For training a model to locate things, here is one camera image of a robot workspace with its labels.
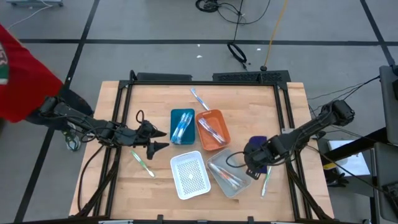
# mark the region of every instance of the person's arm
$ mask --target person's arm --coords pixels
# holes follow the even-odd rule
[[[0,43],[0,91],[8,83],[9,66],[6,51]]]
[[[46,96],[58,94],[62,82],[1,25],[0,44],[0,117],[18,122],[37,109]]]

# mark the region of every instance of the gray floor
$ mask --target gray floor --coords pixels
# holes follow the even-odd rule
[[[239,6],[238,0],[225,0]],[[13,27],[22,39],[80,39],[94,0],[64,0],[65,7],[46,9]],[[234,25],[217,13],[198,11],[194,0],[101,0],[89,39],[232,39]],[[386,41],[398,40],[395,0],[367,0]],[[252,21],[266,2],[244,2],[243,13]],[[282,1],[272,1],[264,18],[241,26],[239,40],[269,40]],[[0,23],[7,27],[35,9],[11,7],[0,0]],[[276,40],[377,41],[359,0],[289,1]],[[56,76],[64,80],[77,44],[26,44]],[[255,71],[264,63],[267,45],[240,45]],[[398,47],[389,47],[398,60]],[[387,61],[380,46],[274,45],[268,67],[289,70],[294,82],[304,82],[307,96],[314,97],[365,82],[378,75]],[[85,44],[71,89],[95,106],[102,81],[126,79],[130,69],[137,72],[192,74],[194,80],[211,80],[215,72],[240,72],[225,45],[206,44]],[[314,107],[333,96],[310,101]],[[384,126],[381,90],[372,82],[353,94],[348,103],[356,119],[347,130],[367,134]],[[21,122],[7,123],[0,137],[0,223],[12,222],[39,154],[46,129]],[[330,139],[352,139],[330,133]],[[71,153],[55,133],[25,221],[65,218],[75,190],[84,150]],[[367,197],[347,190],[330,189],[336,218],[360,222],[369,218]]]

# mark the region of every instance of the person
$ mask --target person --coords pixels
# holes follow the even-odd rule
[[[65,118],[49,119],[39,113],[46,96],[59,96],[66,104],[88,116],[93,110],[74,91],[39,62],[0,24],[0,118],[12,123],[23,119],[59,130],[67,148],[77,151],[81,142],[75,125]]]

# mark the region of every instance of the purple object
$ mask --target purple object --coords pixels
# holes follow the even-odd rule
[[[261,144],[266,142],[266,141],[267,141],[267,137],[265,137],[265,136],[253,136],[253,137],[250,138],[249,143],[254,145],[254,146],[260,147]],[[267,173],[267,166],[264,166],[259,171],[259,173],[266,174]]]

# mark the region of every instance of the orange tray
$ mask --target orange tray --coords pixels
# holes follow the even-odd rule
[[[220,145],[220,143],[201,126],[201,124],[198,122],[198,120],[201,118],[206,119],[207,123],[224,138],[226,144]],[[223,114],[221,114],[220,110],[209,110],[198,113],[195,117],[195,121],[197,123],[201,145],[203,146],[204,150],[212,151],[222,149],[231,142],[231,137],[229,136]]]

